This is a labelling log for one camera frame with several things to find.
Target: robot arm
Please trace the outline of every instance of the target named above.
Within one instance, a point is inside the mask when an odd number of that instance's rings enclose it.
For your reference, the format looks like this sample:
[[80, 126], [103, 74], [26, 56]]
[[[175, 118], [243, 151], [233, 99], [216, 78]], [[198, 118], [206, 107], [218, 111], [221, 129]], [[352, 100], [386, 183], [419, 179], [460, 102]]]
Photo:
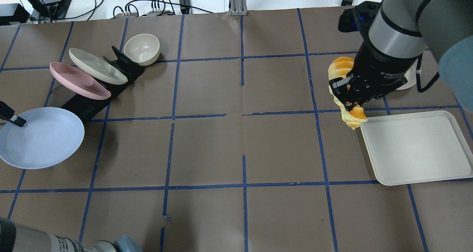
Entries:
[[[353, 20], [357, 28], [344, 30]], [[473, 0], [365, 2], [345, 11], [338, 29], [359, 30], [364, 40], [346, 78], [329, 82], [346, 110], [405, 84], [404, 74], [429, 46], [440, 77], [473, 112]]]

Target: white tray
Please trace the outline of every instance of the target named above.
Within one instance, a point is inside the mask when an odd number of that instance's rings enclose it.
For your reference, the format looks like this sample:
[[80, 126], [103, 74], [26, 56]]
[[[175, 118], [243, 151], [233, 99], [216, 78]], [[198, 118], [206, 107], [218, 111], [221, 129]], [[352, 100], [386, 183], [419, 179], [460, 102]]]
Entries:
[[372, 117], [361, 132], [383, 185], [473, 177], [473, 154], [449, 112]]

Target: blue tape line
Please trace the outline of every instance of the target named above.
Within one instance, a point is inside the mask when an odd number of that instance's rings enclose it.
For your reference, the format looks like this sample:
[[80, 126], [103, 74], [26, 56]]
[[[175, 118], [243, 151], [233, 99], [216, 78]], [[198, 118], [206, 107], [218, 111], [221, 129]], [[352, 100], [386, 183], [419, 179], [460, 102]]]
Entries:
[[159, 252], [164, 250], [164, 227], [161, 227], [161, 237], [159, 239]]
[[13, 44], [15, 43], [15, 40], [17, 39], [18, 32], [20, 32], [21, 25], [18, 26], [17, 31], [15, 32], [15, 36], [13, 36], [13, 40], [10, 43], [10, 47], [8, 48], [7, 55], [5, 55], [5, 59], [3, 60], [3, 63], [1, 64], [0, 70], [5, 70], [3, 67], [5, 67], [5, 64], [7, 63], [8, 56], [10, 55], [11, 49], [13, 48]]
[[89, 188], [53, 188], [53, 189], [21, 189], [20, 193], [70, 193], [88, 192]]
[[240, 43], [241, 43], [241, 85], [245, 85], [245, 59], [244, 59], [244, 46], [243, 46], [243, 16], [240, 16]]
[[110, 187], [110, 188], [94, 188], [93, 192], [114, 192], [114, 191], [152, 191], [165, 190], [165, 186], [142, 186], [142, 187]]
[[470, 122], [468, 122], [468, 118], [466, 118], [465, 111], [463, 110], [463, 107], [460, 106], [460, 103], [458, 102], [458, 100], [456, 98], [455, 98], [455, 100], [456, 100], [456, 103], [458, 104], [458, 109], [460, 109], [460, 112], [462, 114], [463, 121], [465, 121], [466, 128], [468, 129], [468, 132], [470, 133], [470, 138], [473, 139], [473, 131], [472, 131], [472, 128], [470, 126]]
[[157, 60], [155, 63], [161, 64], [161, 63], [175, 63], [177, 60]]
[[15, 67], [15, 68], [4, 68], [3, 71], [17, 71], [17, 70], [37, 70], [37, 69], [49, 69], [49, 67]]
[[446, 106], [424, 106], [424, 107], [389, 107], [390, 110], [411, 110], [411, 109], [454, 109], [457, 105]]
[[414, 210], [417, 228], [419, 228], [419, 234], [421, 235], [422, 245], [424, 246], [424, 252], [429, 252], [427, 242], [425, 241], [424, 230], [422, 230], [421, 219], [419, 218], [419, 213], [417, 212], [417, 206], [415, 205], [414, 194], [412, 193], [412, 188], [410, 184], [407, 185], [407, 190], [409, 191], [409, 197], [411, 198], [412, 209]]
[[48, 107], [49, 99], [51, 98], [51, 92], [52, 92], [52, 88], [54, 87], [54, 82], [55, 81], [56, 81], [56, 79], [53, 77], [52, 82], [51, 82], [51, 86], [49, 86], [48, 95], [46, 96], [46, 101], [44, 101], [44, 106], [43, 107]]
[[197, 185], [197, 186], [169, 186], [169, 190], [195, 190], [195, 189], [215, 189], [215, 188], [237, 188], [243, 184], [220, 184], [220, 185]]
[[235, 59], [240, 59], [240, 57], [196, 58], [196, 59], [181, 59], [180, 61], [181, 62], [203, 62], [203, 61], [235, 60]]
[[128, 28], [128, 18], [125, 19], [125, 27], [123, 28], [122, 42], [120, 43], [120, 52], [123, 52], [123, 43], [125, 43], [126, 29]]
[[197, 114], [197, 115], [178, 115], [174, 116], [175, 119], [190, 119], [190, 118], [209, 118], [209, 117], [225, 117], [226, 113], [221, 114]]
[[244, 228], [245, 228], [245, 252], [248, 252], [248, 198], [247, 198], [247, 190], [248, 188], [246, 187], [246, 156], [242, 156], [242, 161], [243, 161], [243, 210], [245, 211], [244, 214]]
[[72, 27], [74, 27], [74, 21], [71, 22], [71, 28], [69, 28], [69, 33], [67, 34], [66, 42], [64, 43], [64, 48], [62, 49], [61, 58], [59, 58], [59, 62], [62, 63], [62, 58], [64, 57], [64, 53], [66, 52], [67, 44], [69, 43], [69, 38], [71, 37]]
[[280, 114], [307, 114], [315, 113], [313, 110], [295, 110], [288, 112], [254, 112], [252, 114], [242, 114], [242, 116], [255, 116], [255, 115], [280, 115]]
[[[105, 111], [105, 119], [108, 118], [108, 113], [110, 112], [110, 104], [107, 105], [107, 110]], [[88, 208], [90, 205], [90, 198], [92, 196], [93, 192], [93, 184], [95, 182], [95, 176], [97, 173], [97, 168], [98, 168], [98, 161], [100, 159], [100, 153], [102, 151], [102, 145], [103, 145], [103, 139], [105, 138], [105, 130], [107, 128], [107, 121], [103, 122], [103, 128], [102, 128], [102, 134], [100, 135], [100, 141], [98, 143], [98, 149], [97, 149], [97, 155], [95, 159], [95, 164], [93, 165], [93, 172], [92, 172], [92, 178], [90, 179], [90, 186], [87, 194], [87, 201], [86, 201], [86, 206], [84, 209], [84, 216], [82, 217], [82, 225], [81, 225], [81, 231], [79, 233], [79, 242], [82, 242], [82, 237], [84, 236], [84, 229], [86, 226], [86, 221], [87, 221], [87, 214], [88, 214]]]
[[171, 160], [172, 160], [172, 154], [173, 154], [173, 142], [174, 142], [174, 123], [171, 124], [171, 135], [169, 137], [169, 151], [167, 153], [166, 189], [164, 190], [163, 216], [167, 215], [167, 195], [169, 193], [169, 178], [171, 176]]
[[[196, 115], [178, 115], [174, 119], [190, 119], [190, 118], [209, 118], [209, 117], [225, 117], [226, 113], [221, 114], [196, 114]], [[130, 117], [130, 118], [110, 118], [110, 119], [92, 119], [89, 122], [120, 122], [120, 121], [136, 121], [136, 120], [166, 120], [172, 119], [172, 116], [162, 117]]]
[[351, 52], [325, 52], [325, 53], [309, 53], [309, 56], [314, 56], [314, 55], [332, 55], [332, 54], [356, 54], [358, 53], [357, 51], [351, 51]]
[[279, 54], [279, 55], [253, 55], [253, 56], [244, 56], [243, 59], [258, 59], [258, 58], [280, 58], [280, 57], [298, 57], [304, 56], [305, 54]]
[[177, 100], [177, 84], [179, 82], [179, 66], [181, 65], [181, 49], [182, 49], [182, 34], [184, 32], [184, 15], [181, 18], [181, 30], [179, 31], [179, 47], [177, 49], [177, 61], [176, 61], [176, 79], [174, 80], [174, 97], [173, 97], [173, 120], [176, 117], [176, 100]]
[[[302, 40], [304, 42], [304, 52], [306, 56], [307, 73], [309, 75], [309, 85], [310, 85], [310, 94], [312, 96], [312, 104], [314, 105], [314, 110], [317, 111], [318, 109], [317, 109], [316, 99], [314, 97], [314, 86], [312, 84], [312, 72], [310, 70], [309, 54], [307, 52], [306, 33], [304, 32], [304, 25], [302, 23], [302, 16], [301, 16], [299, 8], [297, 8], [297, 15], [299, 17], [300, 30], [302, 32]], [[319, 139], [319, 148], [320, 148], [320, 156], [321, 156], [321, 161], [322, 161], [322, 168], [324, 170], [324, 182], [326, 184], [326, 195], [327, 195], [328, 212], [329, 212], [329, 217], [330, 217], [331, 235], [333, 238], [333, 248], [336, 252], [338, 252], [337, 235], [336, 235], [336, 230], [335, 230], [335, 223], [333, 220], [333, 210], [331, 207], [330, 185], [329, 185], [329, 180], [328, 180], [327, 166], [326, 166], [326, 160], [325, 160], [325, 154], [324, 154], [324, 144], [322, 142], [322, 137], [321, 137], [318, 113], [315, 113], [315, 117], [316, 117], [316, 128], [317, 128], [317, 136]]]
[[386, 96], [383, 97], [383, 102], [385, 103], [385, 107], [386, 107], [386, 112], [388, 115], [391, 115], [391, 111], [389, 109], [389, 105], [387, 103], [387, 99], [386, 99]]
[[26, 171], [27, 170], [23, 169], [23, 171], [21, 172], [20, 180], [18, 181], [17, 189], [15, 190], [15, 196], [13, 196], [13, 201], [11, 202], [10, 211], [8, 212], [7, 219], [9, 220], [13, 213], [13, 209], [15, 208], [15, 203], [17, 203], [18, 193], [20, 193], [21, 184], [23, 183], [23, 178], [25, 177]]
[[365, 181], [333, 181], [329, 182], [330, 185], [366, 185], [366, 184], [379, 184], [377, 180], [365, 180]]
[[243, 155], [243, 184], [246, 184], [246, 156]]
[[[131, 118], [109, 118], [107, 119], [108, 122], [120, 122], [120, 121], [139, 121], [139, 120], [164, 120], [164, 119], [171, 119], [170, 116], [162, 116], [162, 117], [131, 117]], [[90, 120], [91, 122], [100, 121], [105, 119], [94, 119]]]

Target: blue painter's tape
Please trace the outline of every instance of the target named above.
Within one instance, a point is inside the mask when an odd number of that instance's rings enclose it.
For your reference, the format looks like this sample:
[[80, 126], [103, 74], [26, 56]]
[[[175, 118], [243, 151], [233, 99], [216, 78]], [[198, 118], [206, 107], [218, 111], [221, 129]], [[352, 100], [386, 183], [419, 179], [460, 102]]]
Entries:
[[199, 185], [199, 186], [170, 186], [169, 190], [196, 190], [213, 188], [235, 188], [243, 187], [243, 184], [220, 184], [220, 185]]
[[387, 99], [386, 99], [386, 96], [383, 97], [383, 102], [385, 103], [385, 107], [386, 107], [386, 112], [388, 115], [391, 115], [391, 111], [389, 109], [389, 105], [387, 103]]
[[322, 53], [309, 53], [309, 56], [314, 56], [314, 55], [332, 55], [332, 54], [356, 54], [358, 53], [357, 51], [351, 51], [351, 52], [322, 52]]
[[184, 32], [184, 18], [181, 18], [181, 30], [179, 31], [179, 47], [177, 48], [177, 61], [176, 61], [176, 78], [174, 80], [174, 96], [173, 96], [173, 112], [172, 118], [176, 117], [176, 100], [177, 100], [177, 84], [179, 82], [179, 66], [181, 65], [181, 49], [182, 49], [182, 34]]
[[190, 118], [209, 118], [209, 117], [225, 117], [226, 113], [221, 114], [197, 114], [197, 115], [178, 115], [174, 118], [176, 119], [190, 119]]
[[66, 42], [64, 43], [64, 48], [62, 48], [61, 58], [59, 58], [59, 62], [61, 63], [62, 63], [62, 59], [64, 58], [64, 54], [66, 53], [67, 44], [69, 43], [69, 38], [71, 37], [73, 27], [74, 27], [74, 21], [71, 22], [71, 27], [69, 28], [69, 33], [67, 34]]
[[205, 62], [205, 61], [218, 61], [218, 60], [235, 60], [240, 57], [217, 57], [217, 58], [197, 58], [197, 59], [181, 59], [181, 62]]
[[111, 187], [111, 188], [94, 188], [93, 192], [113, 192], [113, 191], [152, 191], [164, 190], [165, 186], [145, 186], [145, 187]]
[[159, 252], [164, 250], [164, 227], [161, 228], [161, 237], [159, 240]]
[[128, 28], [128, 18], [125, 19], [125, 27], [123, 28], [122, 42], [120, 42], [120, 52], [123, 52], [123, 44], [125, 43], [126, 29]]
[[7, 63], [8, 56], [10, 55], [11, 49], [13, 48], [13, 44], [15, 43], [18, 33], [20, 32], [20, 28], [21, 28], [21, 25], [18, 26], [17, 31], [15, 32], [15, 36], [13, 36], [13, 40], [10, 43], [10, 47], [8, 48], [7, 55], [5, 55], [5, 59], [3, 60], [3, 63], [1, 64], [0, 70], [5, 70], [3, 67], [5, 67], [5, 63]]
[[169, 178], [171, 175], [171, 160], [174, 142], [174, 123], [171, 124], [171, 135], [169, 137], [169, 151], [167, 152], [166, 189], [164, 190], [163, 216], [167, 215], [167, 196], [169, 194]]
[[15, 195], [13, 196], [13, 201], [11, 202], [10, 211], [8, 212], [7, 219], [9, 220], [13, 213], [13, 209], [15, 208], [15, 203], [17, 202], [18, 193], [20, 193], [20, 188], [21, 188], [21, 184], [23, 183], [23, 178], [25, 177], [25, 172], [26, 172], [25, 169], [23, 169], [23, 171], [21, 172], [20, 180], [18, 181], [17, 189], [15, 190]]
[[409, 197], [411, 198], [412, 209], [414, 210], [417, 228], [419, 228], [419, 234], [421, 235], [422, 245], [424, 246], [424, 252], [429, 252], [427, 242], [425, 241], [424, 230], [422, 230], [421, 219], [419, 218], [419, 213], [417, 212], [417, 206], [415, 205], [414, 194], [412, 193], [412, 188], [410, 184], [407, 185], [407, 191], [409, 191]]
[[330, 185], [366, 185], [366, 184], [379, 184], [377, 180], [365, 180], [365, 181], [333, 181], [329, 182]]
[[[314, 96], [314, 86], [312, 84], [312, 72], [311, 72], [311, 69], [310, 69], [309, 54], [307, 52], [306, 33], [304, 32], [304, 24], [302, 23], [302, 16], [301, 16], [299, 8], [297, 8], [297, 15], [299, 17], [300, 30], [301, 30], [301, 33], [302, 33], [302, 40], [304, 42], [304, 52], [305, 52], [305, 56], [306, 56], [307, 73], [309, 75], [309, 85], [310, 85], [310, 91], [311, 91], [311, 96], [312, 96], [312, 104], [314, 105], [314, 111], [317, 111], [318, 109], [317, 109], [316, 99], [315, 99], [315, 96]], [[317, 112], [315, 113], [315, 117], [316, 117], [316, 128], [317, 128], [317, 136], [318, 136], [318, 140], [319, 140], [319, 148], [320, 148], [322, 169], [324, 171], [324, 183], [326, 185], [327, 204], [328, 204], [328, 212], [329, 212], [329, 217], [330, 217], [330, 226], [331, 226], [331, 235], [332, 235], [332, 239], [333, 239], [333, 248], [336, 252], [338, 252], [337, 235], [336, 235], [336, 230], [335, 230], [335, 223], [334, 223], [334, 220], [333, 220], [333, 211], [332, 211], [332, 208], [331, 208], [330, 185], [329, 185], [329, 180], [328, 180], [326, 159], [325, 159], [325, 154], [324, 154], [324, 144], [322, 142], [320, 124], [319, 124], [319, 116], [318, 116]]]
[[82, 237], [84, 236], [84, 229], [86, 226], [86, 221], [87, 221], [87, 214], [88, 214], [88, 208], [90, 205], [90, 198], [92, 197], [92, 192], [93, 192], [93, 183], [95, 182], [95, 176], [97, 173], [97, 168], [98, 168], [98, 161], [100, 160], [100, 153], [102, 151], [102, 145], [103, 145], [103, 139], [105, 138], [105, 131], [107, 128], [107, 119], [108, 119], [108, 113], [110, 112], [110, 104], [107, 105], [107, 110], [105, 110], [105, 121], [103, 122], [103, 128], [102, 128], [102, 133], [100, 135], [100, 141], [98, 143], [98, 149], [97, 149], [97, 155], [95, 159], [95, 164], [93, 165], [93, 172], [92, 172], [92, 178], [90, 179], [90, 185], [89, 185], [89, 190], [87, 194], [87, 201], [86, 201], [86, 207], [84, 210], [84, 216], [82, 218], [82, 225], [81, 225], [81, 231], [79, 232], [79, 242], [82, 241]]
[[70, 193], [88, 192], [89, 188], [58, 188], [58, 189], [22, 189], [20, 193]]
[[17, 68], [4, 68], [3, 71], [38, 70], [38, 69], [49, 69], [49, 67], [17, 67]]
[[259, 58], [280, 58], [280, 57], [299, 57], [304, 56], [305, 54], [279, 54], [279, 55], [253, 55], [253, 56], [243, 56], [243, 59], [259, 59]]
[[156, 60], [155, 63], [160, 64], [160, 63], [175, 63], [177, 60]]
[[252, 114], [242, 114], [242, 116], [255, 116], [255, 115], [280, 115], [280, 114], [307, 114], [315, 113], [313, 110], [295, 110], [288, 112], [254, 112]]

